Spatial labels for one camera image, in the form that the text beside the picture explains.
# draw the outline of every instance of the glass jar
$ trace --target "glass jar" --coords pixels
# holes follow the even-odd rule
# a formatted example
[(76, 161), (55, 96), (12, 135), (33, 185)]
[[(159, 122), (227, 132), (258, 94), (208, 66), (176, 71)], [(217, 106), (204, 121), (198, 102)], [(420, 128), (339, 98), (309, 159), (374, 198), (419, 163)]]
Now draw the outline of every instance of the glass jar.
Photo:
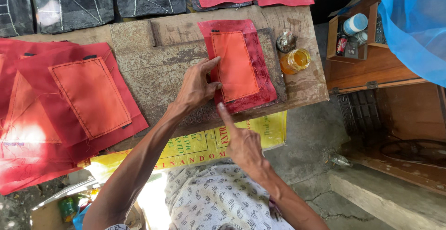
[(296, 74), (309, 66), (311, 55), (305, 49), (296, 49), (280, 59), (280, 68), (283, 73)]

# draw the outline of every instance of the wooden box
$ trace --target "wooden box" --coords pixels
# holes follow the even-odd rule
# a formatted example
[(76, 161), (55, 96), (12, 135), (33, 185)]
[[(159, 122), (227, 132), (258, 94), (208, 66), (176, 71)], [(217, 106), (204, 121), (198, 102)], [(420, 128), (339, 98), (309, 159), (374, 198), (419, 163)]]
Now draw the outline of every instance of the wooden box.
[(376, 36), (376, 18), (378, 16), (378, 5), (380, 3), (376, 2), (375, 4), (370, 6), (370, 13), (368, 18), (368, 38), (367, 38), (367, 44), (371, 46), (378, 46), (382, 48), (389, 48), (389, 45), (382, 44), (382, 43), (376, 43), (375, 42), (375, 36)]
[(367, 59), (367, 44), (363, 44), (358, 47), (358, 58), (348, 58), (336, 55), (336, 45), (338, 43), (338, 25), (341, 22), (347, 20), (350, 16), (335, 16), (329, 22), (328, 27), (328, 41), (327, 41), (327, 60), (358, 63), (364, 62)]

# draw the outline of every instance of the blue container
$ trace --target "blue container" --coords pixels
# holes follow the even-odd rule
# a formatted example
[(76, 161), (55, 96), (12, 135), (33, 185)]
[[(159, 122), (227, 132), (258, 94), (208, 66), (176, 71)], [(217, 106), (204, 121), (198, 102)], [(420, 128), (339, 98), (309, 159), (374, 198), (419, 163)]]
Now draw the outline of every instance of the blue container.
[(356, 14), (350, 17), (342, 24), (342, 31), (347, 36), (353, 36), (354, 34), (367, 28), (368, 19), (364, 14)]

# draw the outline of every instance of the wooden table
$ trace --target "wooden table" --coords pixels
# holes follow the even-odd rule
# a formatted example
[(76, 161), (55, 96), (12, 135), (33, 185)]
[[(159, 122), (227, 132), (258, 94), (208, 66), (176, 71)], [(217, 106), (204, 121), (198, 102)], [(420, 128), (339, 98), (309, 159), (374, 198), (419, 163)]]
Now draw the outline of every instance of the wooden table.
[[(147, 36), (153, 37), (146, 39), (152, 41), (135, 40), (132, 42), (134, 43), (134, 48), (132, 49), (133, 53), (144, 55), (144, 52), (148, 50), (148, 46), (167, 46), (201, 40), (203, 39), (203, 35), (198, 28), (197, 22), (218, 19), (251, 19), (257, 29), (270, 27), (272, 29), (274, 39), (285, 31), (292, 31), (298, 35), (297, 47), (307, 49), (312, 57), (312, 63), (304, 71), (294, 75), (284, 75), (287, 92), (286, 102), (237, 113), (234, 115), (234, 120), (236, 122), (258, 118), (272, 113), (326, 101), (329, 99), (309, 6), (277, 6), (260, 8), (257, 5), (252, 5), (239, 8), (237, 10), (223, 9), (202, 13), (164, 16), (121, 24), (104, 25), (56, 35), (35, 34), (15, 37), (13, 39), (20, 39), (29, 42), (68, 40), (79, 44), (107, 42), (110, 47), (114, 49), (115, 47), (119, 48), (121, 44), (114, 44), (114, 35), (112, 34), (111, 30), (114, 29), (114, 26), (123, 26), (125, 24), (127, 27), (130, 29), (133, 28), (134, 30), (136, 27), (142, 27), (142, 29), (140, 29), (141, 33), (147, 33)], [(117, 58), (119, 68), (122, 71), (120, 58), (125, 57), (127, 52), (125, 50), (117, 50), (114, 53), (115, 57)], [(149, 121), (151, 126), (153, 126), (156, 122), (157, 121)], [(209, 130), (221, 125), (223, 125), (221, 119), (216, 118), (194, 125), (180, 126), (175, 131), (174, 137)], [(132, 148), (137, 142), (140, 141), (140, 139), (141, 137), (129, 138), (120, 143), (121, 146), (124, 146), (120, 147), (120, 149)]]

